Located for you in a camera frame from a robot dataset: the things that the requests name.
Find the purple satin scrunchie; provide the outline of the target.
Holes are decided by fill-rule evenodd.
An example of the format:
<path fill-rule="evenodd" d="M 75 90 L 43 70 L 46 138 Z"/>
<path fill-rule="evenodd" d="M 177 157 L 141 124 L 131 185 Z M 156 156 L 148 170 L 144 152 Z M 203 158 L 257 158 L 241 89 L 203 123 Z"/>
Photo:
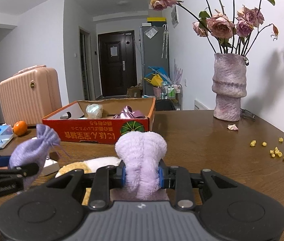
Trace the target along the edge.
<path fill-rule="evenodd" d="M 125 106 L 122 111 L 113 117 L 114 119 L 145 119 L 145 115 L 139 110 L 132 110 L 130 106 Z"/>

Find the red cardboard pumpkin box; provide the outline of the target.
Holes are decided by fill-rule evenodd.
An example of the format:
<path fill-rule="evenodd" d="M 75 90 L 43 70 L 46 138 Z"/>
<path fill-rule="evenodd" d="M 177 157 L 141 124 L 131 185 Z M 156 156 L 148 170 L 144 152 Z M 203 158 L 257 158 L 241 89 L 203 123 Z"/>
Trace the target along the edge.
<path fill-rule="evenodd" d="M 87 117 L 86 106 L 93 103 L 103 106 L 103 116 L 100 119 Z M 120 136 L 128 132 L 151 131 L 155 103 L 154 97 L 75 101 L 43 117 L 42 122 L 54 129 L 61 141 L 114 144 Z M 125 106 L 141 111 L 145 119 L 114 119 L 114 115 L 120 113 Z"/>

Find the grey refrigerator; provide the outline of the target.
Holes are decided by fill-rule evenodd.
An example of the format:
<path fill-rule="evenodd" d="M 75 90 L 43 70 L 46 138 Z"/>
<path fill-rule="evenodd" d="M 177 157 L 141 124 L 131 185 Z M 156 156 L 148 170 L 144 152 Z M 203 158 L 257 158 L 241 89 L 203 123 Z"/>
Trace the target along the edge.
<path fill-rule="evenodd" d="M 149 21 L 140 27 L 142 78 L 152 78 L 150 67 L 161 67 L 169 75 L 168 38 L 166 21 Z"/>

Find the white wedge sponge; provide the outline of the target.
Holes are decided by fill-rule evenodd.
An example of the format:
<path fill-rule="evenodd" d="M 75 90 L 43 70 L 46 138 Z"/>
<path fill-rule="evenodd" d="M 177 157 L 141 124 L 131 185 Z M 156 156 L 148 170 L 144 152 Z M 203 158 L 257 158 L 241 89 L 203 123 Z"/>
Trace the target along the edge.
<path fill-rule="evenodd" d="M 40 175 L 47 176 L 47 175 L 58 172 L 59 169 L 60 169 L 60 166 L 57 161 L 53 159 L 46 159 L 44 166 L 43 166 L 43 170 L 41 171 Z"/>

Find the lilac fluffy towel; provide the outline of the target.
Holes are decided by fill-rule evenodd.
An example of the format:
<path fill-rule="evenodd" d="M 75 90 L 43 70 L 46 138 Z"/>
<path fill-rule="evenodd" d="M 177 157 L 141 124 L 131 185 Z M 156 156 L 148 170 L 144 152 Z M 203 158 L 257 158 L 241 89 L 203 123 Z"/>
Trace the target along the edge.
<path fill-rule="evenodd" d="M 160 134 L 129 132 L 118 139 L 115 151 L 125 164 L 126 178 L 124 187 L 111 190 L 112 201 L 169 199 L 159 183 L 158 166 L 167 151 L 167 143 Z"/>

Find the cardboard box on floor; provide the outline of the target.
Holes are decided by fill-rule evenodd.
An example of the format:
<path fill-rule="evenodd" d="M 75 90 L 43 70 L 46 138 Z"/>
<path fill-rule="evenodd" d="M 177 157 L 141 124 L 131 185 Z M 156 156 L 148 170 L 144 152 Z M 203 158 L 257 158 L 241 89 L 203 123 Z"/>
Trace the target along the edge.
<path fill-rule="evenodd" d="M 143 94 L 142 87 L 130 87 L 127 89 L 127 97 L 129 98 L 141 98 Z"/>

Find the yellow bag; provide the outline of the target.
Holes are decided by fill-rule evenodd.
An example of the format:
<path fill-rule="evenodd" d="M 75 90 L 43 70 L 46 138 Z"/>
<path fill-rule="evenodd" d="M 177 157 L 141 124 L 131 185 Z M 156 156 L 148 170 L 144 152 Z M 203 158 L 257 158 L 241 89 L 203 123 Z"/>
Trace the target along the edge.
<path fill-rule="evenodd" d="M 152 78 L 144 77 L 144 80 L 147 81 L 153 87 L 160 87 L 163 82 L 163 79 L 159 74 L 153 75 Z"/>

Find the yellow white plush toy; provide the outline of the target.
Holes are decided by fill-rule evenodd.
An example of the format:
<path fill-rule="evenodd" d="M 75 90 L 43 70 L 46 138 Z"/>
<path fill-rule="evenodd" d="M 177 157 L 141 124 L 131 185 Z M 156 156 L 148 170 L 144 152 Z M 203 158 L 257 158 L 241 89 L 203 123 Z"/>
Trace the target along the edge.
<path fill-rule="evenodd" d="M 58 171 L 52 187 L 68 191 L 73 199 L 88 207 L 91 193 L 88 175 L 107 165 L 118 166 L 120 162 L 121 160 L 116 157 L 103 157 L 68 164 Z"/>

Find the pink textured vase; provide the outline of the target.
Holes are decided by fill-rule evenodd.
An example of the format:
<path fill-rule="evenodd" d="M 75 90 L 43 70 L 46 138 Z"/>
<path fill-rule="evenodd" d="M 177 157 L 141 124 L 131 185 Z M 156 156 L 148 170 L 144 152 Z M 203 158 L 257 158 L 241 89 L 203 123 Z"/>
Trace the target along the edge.
<path fill-rule="evenodd" d="M 232 53 L 214 54 L 212 91 L 216 93 L 214 117 L 237 122 L 241 98 L 246 97 L 246 57 Z"/>

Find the black chair back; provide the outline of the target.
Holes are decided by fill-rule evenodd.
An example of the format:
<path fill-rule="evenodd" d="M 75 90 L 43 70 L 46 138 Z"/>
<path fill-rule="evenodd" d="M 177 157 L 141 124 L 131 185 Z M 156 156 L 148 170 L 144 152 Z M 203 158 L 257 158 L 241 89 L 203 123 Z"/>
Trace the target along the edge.
<path fill-rule="evenodd" d="M 155 110 L 156 111 L 172 111 L 172 110 L 175 110 L 175 106 L 173 102 L 169 99 L 164 99 L 164 100 L 156 99 Z"/>

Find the orange fruit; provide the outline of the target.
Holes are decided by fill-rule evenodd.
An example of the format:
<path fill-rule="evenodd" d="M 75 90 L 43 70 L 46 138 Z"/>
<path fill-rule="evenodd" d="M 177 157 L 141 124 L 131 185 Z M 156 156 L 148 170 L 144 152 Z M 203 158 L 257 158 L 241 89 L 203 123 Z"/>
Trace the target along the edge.
<path fill-rule="evenodd" d="M 26 134 L 28 131 L 28 125 L 25 121 L 18 121 L 13 126 L 13 132 L 18 136 L 21 137 Z"/>

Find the pink ribbed suitcase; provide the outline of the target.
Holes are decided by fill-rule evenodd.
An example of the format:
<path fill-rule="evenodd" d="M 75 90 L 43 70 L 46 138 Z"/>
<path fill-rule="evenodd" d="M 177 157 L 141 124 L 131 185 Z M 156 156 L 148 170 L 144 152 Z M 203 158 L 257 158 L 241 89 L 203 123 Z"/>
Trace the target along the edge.
<path fill-rule="evenodd" d="M 54 68 L 35 65 L 0 82 L 0 105 L 4 121 L 28 126 L 42 123 L 42 118 L 62 107 L 58 73 Z"/>

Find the purple fabric pouch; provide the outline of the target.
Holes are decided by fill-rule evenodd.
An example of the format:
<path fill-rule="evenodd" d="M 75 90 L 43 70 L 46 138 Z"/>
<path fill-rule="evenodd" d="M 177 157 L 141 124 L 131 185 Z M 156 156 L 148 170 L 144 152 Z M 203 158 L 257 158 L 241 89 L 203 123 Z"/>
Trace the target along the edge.
<path fill-rule="evenodd" d="M 51 148 L 59 146 L 60 142 L 60 137 L 54 129 L 44 124 L 37 124 L 36 139 L 26 140 L 14 149 L 9 159 L 9 169 L 30 163 L 36 163 L 39 167 L 39 171 L 34 176 L 26 177 L 23 180 L 24 190 L 28 189 L 42 173 Z"/>

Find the crinkled clear plastic bag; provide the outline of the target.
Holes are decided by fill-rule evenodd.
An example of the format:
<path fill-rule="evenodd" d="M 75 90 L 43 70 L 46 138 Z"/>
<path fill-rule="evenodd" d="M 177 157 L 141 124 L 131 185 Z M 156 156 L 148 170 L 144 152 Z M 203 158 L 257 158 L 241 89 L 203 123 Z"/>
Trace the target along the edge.
<path fill-rule="evenodd" d="M 101 104 L 89 104 L 86 106 L 85 111 L 89 119 L 100 119 L 103 116 L 103 106 Z"/>

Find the fallen rose petal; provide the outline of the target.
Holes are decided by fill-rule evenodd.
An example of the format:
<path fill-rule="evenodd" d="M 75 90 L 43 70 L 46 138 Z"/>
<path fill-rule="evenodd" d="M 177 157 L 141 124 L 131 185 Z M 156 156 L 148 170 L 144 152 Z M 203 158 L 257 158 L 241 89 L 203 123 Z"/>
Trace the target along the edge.
<path fill-rule="evenodd" d="M 231 131 L 237 131 L 238 130 L 238 127 L 236 126 L 236 124 L 228 125 L 227 128 Z"/>

